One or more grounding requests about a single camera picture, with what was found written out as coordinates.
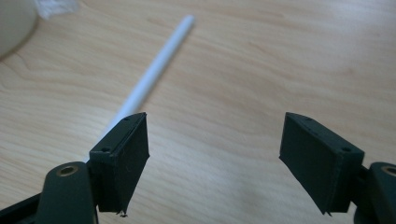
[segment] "table surface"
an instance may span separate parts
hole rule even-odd
[[[286,112],[396,162],[396,1],[79,1],[0,62],[0,208],[82,161],[187,14],[141,111],[151,157],[128,217],[101,223],[353,223],[278,158]]]

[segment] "black mount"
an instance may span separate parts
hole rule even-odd
[[[357,224],[396,223],[396,165],[363,167],[364,152],[315,120],[287,113],[280,159],[324,213],[357,205]]]
[[[98,223],[100,212],[126,211],[149,158],[146,113],[122,119],[91,151],[87,163],[53,168],[43,191],[0,211],[0,223]]]

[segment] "white object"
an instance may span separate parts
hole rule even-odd
[[[36,23],[34,0],[0,0],[0,58],[20,45]]]
[[[76,0],[35,0],[38,14],[47,20],[52,15],[71,13],[78,10]]]
[[[146,70],[146,73],[134,86],[134,89],[129,94],[119,113],[108,125],[103,136],[105,136],[121,119],[137,112],[146,97],[149,95],[151,89],[154,87],[157,79],[163,73],[163,69],[169,64],[178,47],[189,33],[193,23],[194,17],[191,15],[186,16],[183,21],[181,21],[161,51],[157,54],[157,57],[152,61],[151,65]]]

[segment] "wooden table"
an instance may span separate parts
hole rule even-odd
[[[141,111],[150,159],[128,217],[101,223],[353,223],[323,216],[278,159],[285,112],[396,162],[396,2],[80,1],[0,62],[0,208],[82,161],[186,15]]]

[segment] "white cup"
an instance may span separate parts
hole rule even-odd
[[[37,18],[35,0],[0,0],[0,60],[29,37]]]

